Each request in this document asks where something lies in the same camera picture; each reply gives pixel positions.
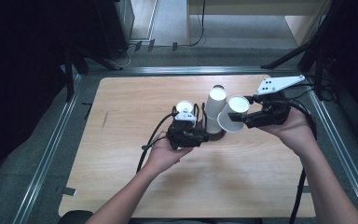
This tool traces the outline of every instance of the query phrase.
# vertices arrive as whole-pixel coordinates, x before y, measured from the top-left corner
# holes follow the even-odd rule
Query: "white plastic part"
[[[197,119],[196,117],[194,117],[194,115],[192,113],[190,113],[187,108],[183,109],[181,112],[179,112],[179,114],[177,114],[175,116],[176,120],[186,120],[186,121],[191,121],[194,124],[196,124]]]
[[[266,77],[261,82],[256,93],[257,95],[264,95],[281,91],[297,84],[300,81],[303,81],[304,79],[305,77],[303,75],[298,77]]]

